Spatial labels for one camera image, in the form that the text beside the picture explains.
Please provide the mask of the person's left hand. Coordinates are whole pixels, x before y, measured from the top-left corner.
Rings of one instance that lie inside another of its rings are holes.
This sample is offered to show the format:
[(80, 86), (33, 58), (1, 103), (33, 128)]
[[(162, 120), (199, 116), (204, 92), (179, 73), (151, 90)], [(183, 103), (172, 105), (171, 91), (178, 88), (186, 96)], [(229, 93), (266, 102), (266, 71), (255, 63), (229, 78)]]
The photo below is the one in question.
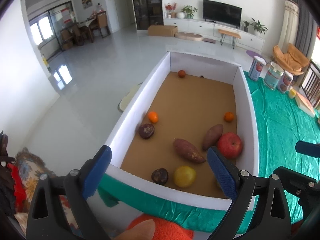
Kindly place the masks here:
[(151, 240), (154, 237), (155, 228), (156, 225), (152, 219), (145, 220), (121, 233), (114, 240)]

